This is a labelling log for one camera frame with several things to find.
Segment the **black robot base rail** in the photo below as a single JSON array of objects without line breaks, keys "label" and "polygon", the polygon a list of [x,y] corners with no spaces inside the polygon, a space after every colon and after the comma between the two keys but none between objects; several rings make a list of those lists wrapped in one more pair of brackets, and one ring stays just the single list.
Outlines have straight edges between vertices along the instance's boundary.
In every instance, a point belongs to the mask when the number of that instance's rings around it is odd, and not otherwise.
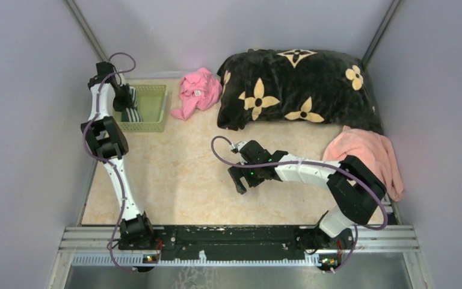
[{"label": "black robot base rail", "polygon": [[328,237],[314,226],[182,226],[153,229],[121,228],[116,246],[120,250],[152,250],[152,261],[215,263],[280,263],[308,261],[337,267],[345,250],[356,245],[352,230]]}]

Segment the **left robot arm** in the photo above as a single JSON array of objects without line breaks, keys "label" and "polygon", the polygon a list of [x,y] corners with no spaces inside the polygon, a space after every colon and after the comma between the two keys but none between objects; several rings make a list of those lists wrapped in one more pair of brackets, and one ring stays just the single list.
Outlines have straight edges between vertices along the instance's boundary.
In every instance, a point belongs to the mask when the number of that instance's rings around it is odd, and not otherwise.
[{"label": "left robot arm", "polygon": [[81,124],[83,148],[103,164],[120,207],[116,232],[120,250],[153,249],[156,232],[136,197],[126,155],[127,139],[113,116],[115,108],[131,104],[130,86],[120,84],[120,72],[109,61],[96,64],[96,75],[90,78],[91,112]]}]

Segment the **light salmon pink towel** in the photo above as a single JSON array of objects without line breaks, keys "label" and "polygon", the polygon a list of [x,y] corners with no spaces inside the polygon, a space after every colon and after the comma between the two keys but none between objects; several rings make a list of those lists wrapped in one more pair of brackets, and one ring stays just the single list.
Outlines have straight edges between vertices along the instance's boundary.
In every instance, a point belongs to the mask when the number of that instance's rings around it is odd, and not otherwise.
[{"label": "light salmon pink towel", "polygon": [[404,196],[404,183],[391,141],[384,135],[344,126],[342,132],[326,147],[324,161],[342,161],[357,157],[386,187],[391,200]]}]

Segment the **black blanket with beige flowers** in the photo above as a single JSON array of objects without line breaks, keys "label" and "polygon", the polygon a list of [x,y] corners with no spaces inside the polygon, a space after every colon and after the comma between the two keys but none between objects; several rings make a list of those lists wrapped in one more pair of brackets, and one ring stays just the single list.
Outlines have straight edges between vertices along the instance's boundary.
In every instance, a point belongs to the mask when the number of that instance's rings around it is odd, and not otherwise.
[{"label": "black blanket with beige flowers", "polygon": [[223,91],[217,126],[306,121],[383,133],[360,58],[330,50],[249,49],[218,72]]}]

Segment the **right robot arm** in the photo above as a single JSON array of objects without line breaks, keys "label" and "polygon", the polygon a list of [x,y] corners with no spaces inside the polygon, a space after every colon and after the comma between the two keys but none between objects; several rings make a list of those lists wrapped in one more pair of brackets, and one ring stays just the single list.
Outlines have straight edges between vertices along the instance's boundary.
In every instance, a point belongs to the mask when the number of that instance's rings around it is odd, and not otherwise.
[{"label": "right robot arm", "polygon": [[386,195],[385,185],[356,156],[341,161],[316,161],[286,151],[268,152],[257,141],[230,144],[239,162],[229,167],[238,193],[264,181],[297,182],[326,189],[336,205],[316,225],[315,241],[322,248],[334,245],[352,225],[367,225]]}]

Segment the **green white striped towel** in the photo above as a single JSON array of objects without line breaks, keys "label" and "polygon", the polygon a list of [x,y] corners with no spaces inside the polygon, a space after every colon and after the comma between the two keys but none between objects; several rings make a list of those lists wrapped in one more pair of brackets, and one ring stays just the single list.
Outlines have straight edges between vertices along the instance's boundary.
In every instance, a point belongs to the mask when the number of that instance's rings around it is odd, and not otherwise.
[{"label": "green white striped towel", "polygon": [[135,87],[129,88],[132,104],[126,107],[121,113],[122,122],[142,122],[143,119],[138,109],[138,96]]}]

